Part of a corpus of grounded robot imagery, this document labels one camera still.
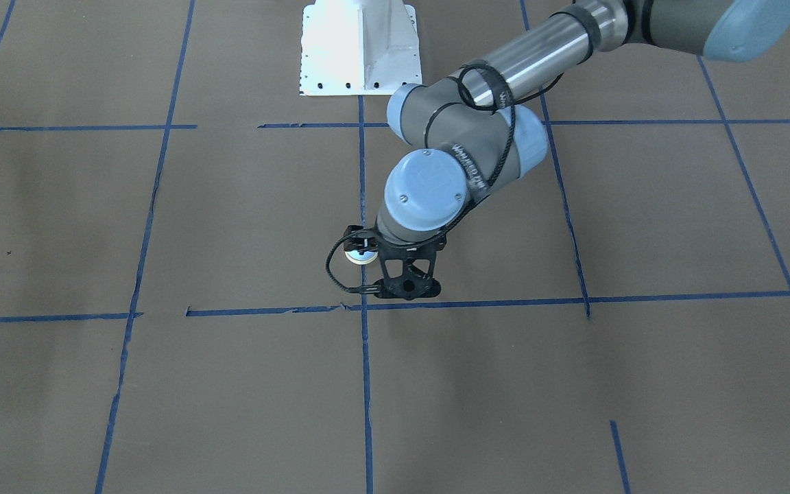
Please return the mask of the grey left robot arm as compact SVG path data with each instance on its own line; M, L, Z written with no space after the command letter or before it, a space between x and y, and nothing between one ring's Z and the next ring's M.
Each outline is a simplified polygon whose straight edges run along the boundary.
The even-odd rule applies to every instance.
M790 28L790 1L574 1L433 84L388 98L386 122L411 152L389 174L373 225L348 227L341 247L357 265L422 259L491 194L549 152L529 105L568 70L628 45L746 62Z

